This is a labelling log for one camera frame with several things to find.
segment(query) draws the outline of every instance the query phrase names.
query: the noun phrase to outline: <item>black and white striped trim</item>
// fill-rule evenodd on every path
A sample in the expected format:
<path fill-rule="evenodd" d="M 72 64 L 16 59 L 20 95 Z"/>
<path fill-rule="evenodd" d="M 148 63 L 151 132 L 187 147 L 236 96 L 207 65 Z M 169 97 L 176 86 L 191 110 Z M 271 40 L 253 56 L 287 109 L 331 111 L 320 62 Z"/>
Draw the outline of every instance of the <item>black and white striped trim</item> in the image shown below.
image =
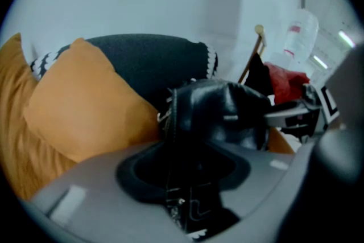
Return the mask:
<path fill-rule="evenodd" d="M 207 63 L 207 74 L 206 74 L 206 78 L 207 79 L 211 79 L 212 77 L 216 77 L 216 72 L 217 72 L 217 52 L 216 50 L 209 46 L 207 46 L 207 51 L 208 51 L 208 63 Z"/>
<path fill-rule="evenodd" d="M 57 58 L 60 55 L 59 51 L 60 50 L 47 53 L 47 54 L 43 55 L 42 57 L 35 59 L 30 64 L 32 74 L 38 81 L 50 69 L 50 67 L 56 62 Z"/>

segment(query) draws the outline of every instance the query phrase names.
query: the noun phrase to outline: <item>red cloth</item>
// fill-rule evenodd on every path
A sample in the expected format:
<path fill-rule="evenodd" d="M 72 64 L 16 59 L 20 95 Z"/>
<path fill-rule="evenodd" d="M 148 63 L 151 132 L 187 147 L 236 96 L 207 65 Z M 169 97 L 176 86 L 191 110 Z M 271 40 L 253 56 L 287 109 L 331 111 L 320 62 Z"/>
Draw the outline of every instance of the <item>red cloth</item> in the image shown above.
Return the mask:
<path fill-rule="evenodd" d="M 269 68 L 275 104 L 295 100 L 302 96 L 302 85 L 309 83 L 306 73 L 289 71 L 269 62 L 265 62 L 264 65 Z"/>

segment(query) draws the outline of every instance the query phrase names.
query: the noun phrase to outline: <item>orange cushion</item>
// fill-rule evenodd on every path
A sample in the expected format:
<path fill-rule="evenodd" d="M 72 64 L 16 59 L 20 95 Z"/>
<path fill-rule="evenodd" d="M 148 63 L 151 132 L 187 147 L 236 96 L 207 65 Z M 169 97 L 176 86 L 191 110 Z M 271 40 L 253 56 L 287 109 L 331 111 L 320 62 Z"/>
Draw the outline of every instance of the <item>orange cushion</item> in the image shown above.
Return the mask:
<path fill-rule="evenodd" d="M 30 199 L 75 164 L 27 127 L 23 108 L 36 85 L 16 34 L 0 49 L 0 164 L 22 199 Z"/>
<path fill-rule="evenodd" d="M 159 139 L 156 109 L 84 39 L 39 81 L 24 116 L 33 133 L 76 162 Z"/>
<path fill-rule="evenodd" d="M 281 154 L 294 154 L 292 147 L 287 143 L 286 139 L 279 133 L 275 127 L 271 127 L 269 131 L 268 141 L 269 152 Z"/>

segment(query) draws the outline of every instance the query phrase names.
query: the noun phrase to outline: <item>black leather bag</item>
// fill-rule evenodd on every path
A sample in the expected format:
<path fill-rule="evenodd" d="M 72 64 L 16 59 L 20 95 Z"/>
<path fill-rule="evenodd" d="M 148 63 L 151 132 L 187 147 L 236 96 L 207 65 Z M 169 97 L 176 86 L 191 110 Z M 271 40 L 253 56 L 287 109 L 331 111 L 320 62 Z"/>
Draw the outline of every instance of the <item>black leather bag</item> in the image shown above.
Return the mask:
<path fill-rule="evenodd" d="M 224 208 L 220 191 L 235 189 L 250 171 L 232 149 L 266 149 L 263 115 L 271 105 L 249 87 L 222 80 L 196 81 L 171 93 L 160 118 L 165 140 L 122 162 L 117 179 L 134 199 L 165 206 L 199 241 L 240 220 Z"/>

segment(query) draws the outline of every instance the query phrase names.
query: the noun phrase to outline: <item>black object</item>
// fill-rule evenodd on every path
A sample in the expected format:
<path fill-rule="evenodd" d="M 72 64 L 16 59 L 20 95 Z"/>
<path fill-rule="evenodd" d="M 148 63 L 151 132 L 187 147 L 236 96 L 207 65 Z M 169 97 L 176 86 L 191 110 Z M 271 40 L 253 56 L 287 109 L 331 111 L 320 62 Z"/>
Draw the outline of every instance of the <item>black object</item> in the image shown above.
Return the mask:
<path fill-rule="evenodd" d="M 309 105 L 319 106 L 321 105 L 320 98 L 311 84 L 302 85 L 302 99 L 304 99 Z"/>
<path fill-rule="evenodd" d="M 319 114 L 320 109 L 313 109 L 299 116 L 288 117 L 286 118 L 287 127 L 283 127 L 281 131 L 293 135 L 298 139 L 301 139 L 303 136 L 311 137 L 315 132 Z"/>
<path fill-rule="evenodd" d="M 274 94 L 271 78 L 269 76 L 269 68 L 263 65 L 262 59 L 260 59 L 258 53 L 251 59 L 249 75 L 245 81 L 245 85 L 265 96 Z"/>
<path fill-rule="evenodd" d="M 166 140 L 123 161 L 121 187 L 144 203 L 162 204 L 187 234 L 205 240 L 239 221 L 219 192 L 237 188 L 249 174 L 243 157 L 214 143 L 263 149 L 262 123 L 270 102 L 244 85 L 203 80 L 172 92 Z M 246 132 L 246 129 L 260 129 Z"/>
<path fill-rule="evenodd" d="M 329 131 L 314 147 L 279 242 L 354 242 L 362 237 L 364 133 Z M 303 232 L 303 222 L 309 232 Z"/>

